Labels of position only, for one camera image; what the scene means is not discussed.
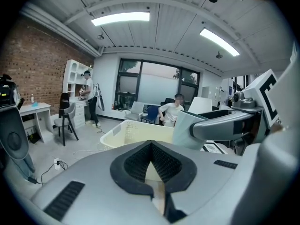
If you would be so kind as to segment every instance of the man standing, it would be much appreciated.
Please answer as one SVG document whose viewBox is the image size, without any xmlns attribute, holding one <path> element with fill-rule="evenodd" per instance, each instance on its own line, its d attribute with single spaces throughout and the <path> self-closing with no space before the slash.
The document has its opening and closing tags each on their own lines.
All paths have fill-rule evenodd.
<svg viewBox="0 0 300 225">
<path fill-rule="evenodd" d="M 93 124 L 93 126 L 99 128 L 100 123 L 99 123 L 97 115 L 95 113 L 97 98 L 95 97 L 94 83 L 90 77 L 90 71 L 88 71 L 88 70 L 85 71 L 83 75 L 84 75 L 84 78 L 87 80 L 87 84 L 86 84 L 87 86 L 86 86 L 85 91 L 81 92 L 80 95 L 85 95 L 87 97 L 88 102 L 89 102 L 89 108 L 90 108 L 90 120 L 95 122 L 95 124 Z"/>
<path fill-rule="evenodd" d="M 178 112 L 184 110 L 183 106 L 180 105 L 183 101 L 184 96 L 178 93 L 175 95 L 175 103 L 167 103 L 158 109 L 160 120 L 164 123 L 164 126 L 174 127 Z"/>
</svg>

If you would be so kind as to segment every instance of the white cabinet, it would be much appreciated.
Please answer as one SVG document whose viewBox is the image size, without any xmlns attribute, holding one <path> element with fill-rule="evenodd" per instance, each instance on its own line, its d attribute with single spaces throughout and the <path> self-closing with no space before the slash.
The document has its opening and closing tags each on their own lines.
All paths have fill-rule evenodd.
<svg viewBox="0 0 300 225">
<path fill-rule="evenodd" d="M 214 107 L 217 107 L 218 103 L 221 102 L 223 93 L 224 92 L 222 90 L 220 90 L 220 87 L 218 87 L 218 86 L 203 87 L 201 97 L 211 99 L 212 105 Z"/>
<path fill-rule="evenodd" d="M 62 92 L 67 92 L 70 98 L 75 98 L 78 94 L 75 94 L 76 86 L 86 85 L 87 80 L 82 76 L 86 71 L 90 71 L 90 75 L 93 75 L 93 69 L 75 60 L 68 60 L 66 64 L 64 82 Z"/>
<path fill-rule="evenodd" d="M 84 107 L 87 106 L 87 101 L 72 101 L 76 103 L 74 126 L 79 128 L 85 124 Z"/>
</svg>

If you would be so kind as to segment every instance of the plastic laundry basket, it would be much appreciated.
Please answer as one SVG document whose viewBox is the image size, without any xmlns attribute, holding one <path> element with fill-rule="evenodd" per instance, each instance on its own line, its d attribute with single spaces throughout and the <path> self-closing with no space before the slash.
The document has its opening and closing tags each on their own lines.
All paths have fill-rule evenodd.
<svg viewBox="0 0 300 225">
<path fill-rule="evenodd" d="M 173 131 L 173 127 L 126 120 L 104 134 L 100 138 L 100 142 L 112 148 L 146 140 L 172 143 Z M 161 181 L 152 163 L 148 167 L 146 179 Z"/>
</svg>

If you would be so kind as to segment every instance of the power cord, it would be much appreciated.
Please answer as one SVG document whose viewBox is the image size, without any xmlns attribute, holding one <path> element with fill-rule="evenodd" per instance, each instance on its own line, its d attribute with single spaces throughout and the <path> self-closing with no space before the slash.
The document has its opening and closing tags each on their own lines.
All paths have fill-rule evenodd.
<svg viewBox="0 0 300 225">
<path fill-rule="evenodd" d="M 101 128 L 98 127 L 98 129 L 100 129 L 100 131 L 98 131 L 97 133 L 104 133 L 104 134 L 106 134 L 105 132 L 102 131 Z"/>
<path fill-rule="evenodd" d="M 103 152 L 103 151 L 106 151 L 107 149 L 97 149 L 97 150 L 79 150 L 79 151 L 76 151 L 76 152 L 73 152 L 73 157 L 74 157 L 74 154 L 78 153 L 78 152 Z M 84 157 L 74 157 L 75 159 L 82 159 Z"/>
<path fill-rule="evenodd" d="M 32 177 L 28 177 L 28 175 L 26 175 L 24 173 L 24 171 L 20 168 L 20 166 L 12 159 L 12 161 L 14 162 L 14 164 L 16 164 L 18 166 L 18 168 L 20 169 L 20 171 L 25 175 L 25 177 L 27 177 L 27 181 L 28 182 L 31 182 L 33 184 L 42 184 L 42 183 L 39 183 L 36 179 L 32 178 Z"/>
<path fill-rule="evenodd" d="M 53 163 L 53 164 L 51 165 L 51 167 L 50 167 L 46 172 L 44 172 L 44 173 L 41 175 L 41 184 L 42 184 L 42 186 L 45 184 L 45 183 L 43 183 L 43 175 L 44 175 L 45 173 L 49 172 L 49 170 L 50 170 L 55 164 L 56 164 L 56 165 L 60 165 L 60 166 L 62 167 L 63 170 L 65 170 L 65 165 L 67 165 L 67 168 L 69 168 L 68 164 L 65 163 L 65 162 L 63 162 L 63 161 L 57 161 L 56 163 Z"/>
</svg>

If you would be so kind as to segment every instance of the power strip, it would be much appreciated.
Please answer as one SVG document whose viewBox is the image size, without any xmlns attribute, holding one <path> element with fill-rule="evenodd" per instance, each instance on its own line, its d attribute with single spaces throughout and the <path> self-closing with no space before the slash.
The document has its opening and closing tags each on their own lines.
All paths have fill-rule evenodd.
<svg viewBox="0 0 300 225">
<path fill-rule="evenodd" d="M 57 165 L 57 162 L 58 161 L 61 161 L 61 162 L 63 162 L 63 160 L 61 160 L 61 159 L 59 159 L 59 158 L 55 158 L 54 159 L 54 168 L 55 168 L 55 170 L 60 170 L 61 169 L 61 166 L 60 165 Z"/>
</svg>

